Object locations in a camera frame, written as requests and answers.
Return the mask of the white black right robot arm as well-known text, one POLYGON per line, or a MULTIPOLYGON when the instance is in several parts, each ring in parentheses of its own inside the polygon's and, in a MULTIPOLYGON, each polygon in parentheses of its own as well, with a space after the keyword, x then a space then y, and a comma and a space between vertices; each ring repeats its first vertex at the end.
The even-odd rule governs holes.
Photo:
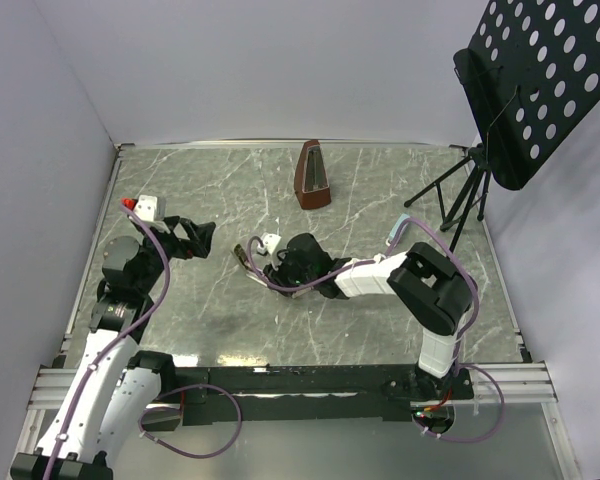
POLYGON ((263 274, 286 295, 300 287, 329 299, 397 297, 423 328, 418 390, 438 398, 450 388, 459 330, 473 295, 451 259, 431 245, 417 242, 406 252, 368 260, 336 258, 313 235, 303 233, 275 253, 263 274))

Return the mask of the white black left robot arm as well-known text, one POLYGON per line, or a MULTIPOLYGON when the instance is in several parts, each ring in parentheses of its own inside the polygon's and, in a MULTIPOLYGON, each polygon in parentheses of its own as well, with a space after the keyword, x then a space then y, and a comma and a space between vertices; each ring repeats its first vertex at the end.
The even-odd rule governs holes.
POLYGON ((162 302, 150 292, 158 280, 170 280, 170 260, 208 257, 216 225, 171 216, 135 228, 140 239, 120 236, 105 247, 79 368, 34 451, 15 456, 14 479, 112 478, 121 446, 146 406, 176 393, 172 356, 139 347, 162 302))

